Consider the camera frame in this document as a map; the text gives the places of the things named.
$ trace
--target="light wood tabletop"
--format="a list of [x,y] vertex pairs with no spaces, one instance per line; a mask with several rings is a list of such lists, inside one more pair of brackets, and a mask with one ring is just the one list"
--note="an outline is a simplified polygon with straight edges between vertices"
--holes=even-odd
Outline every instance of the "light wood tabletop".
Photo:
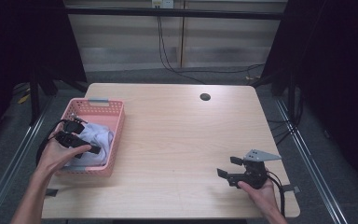
[[[201,100],[203,93],[211,99]],[[46,198],[43,218],[261,217],[247,194],[216,172],[243,173],[229,158],[253,148],[279,155],[254,88],[95,83],[86,94],[92,97],[124,102],[113,174],[53,176],[48,187],[59,191]],[[282,161],[266,167],[289,184]],[[295,194],[285,199],[286,216],[298,216]]]

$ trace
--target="hand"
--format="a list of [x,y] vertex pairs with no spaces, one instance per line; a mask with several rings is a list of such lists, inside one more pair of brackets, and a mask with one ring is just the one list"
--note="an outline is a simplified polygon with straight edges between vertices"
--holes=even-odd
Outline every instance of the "hand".
[[48,175],[53,175],[60,170],[69,160],[75,155],[86,152],[91,149],[90,145],[85,145],[75,148],[63,147],[55,138],[54,132],[50,135],[50,140],[43,150],[40,161],[37,164],[36,171],[47,172]]
[[249,198],[260,209],[269,223],[287,223],[279,211],[275,199],[274,185],[270,179],[267,179],[261,189],[254,189],[243,181],[238,182],[238,186],[248,193]]

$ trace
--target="horizontal black bar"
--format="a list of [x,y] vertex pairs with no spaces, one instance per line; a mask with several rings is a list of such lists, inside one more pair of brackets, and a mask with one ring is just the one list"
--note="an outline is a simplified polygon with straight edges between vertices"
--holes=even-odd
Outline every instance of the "horizontal black bar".
[[66,13],[77,15],[120,15],[120,16],[159,16],[159,17],[194,17],[279,21],[283,13],[246,12],[246,11],[212,11],[194,9],[167,8],[124,8],[124,7],[19,7],[19,12],[27,13]]

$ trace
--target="black round hole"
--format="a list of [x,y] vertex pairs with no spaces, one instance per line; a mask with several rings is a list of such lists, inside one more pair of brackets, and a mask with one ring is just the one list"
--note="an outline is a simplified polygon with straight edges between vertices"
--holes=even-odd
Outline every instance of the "black round hole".
[[208,94],[208,93],[203,93],[203,94],[200,95],[200,98],[203,101],[209,101],[209,100],[211,100],[211,95]]

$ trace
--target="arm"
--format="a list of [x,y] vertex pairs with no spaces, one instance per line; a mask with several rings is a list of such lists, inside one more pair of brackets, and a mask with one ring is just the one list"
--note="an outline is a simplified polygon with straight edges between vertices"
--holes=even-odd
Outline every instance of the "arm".
[[31,176],[28,188],[14,214],[12,224],[40,223],[43,201],[45,199],[48,182],[56,171],[61,169],[76,154],[90,150],[91,146],[66,148],[51,138],[42,153],[40,161]]
[[249,197],[260,209],[263,217],[265,217],[270,224],[287,224],[286,219],[279,211],[275,199],[274,186],[270,179],[266,181],[261,189],[253,189],[250,185],[242,181],[238,182],[238,186],[248,193]]

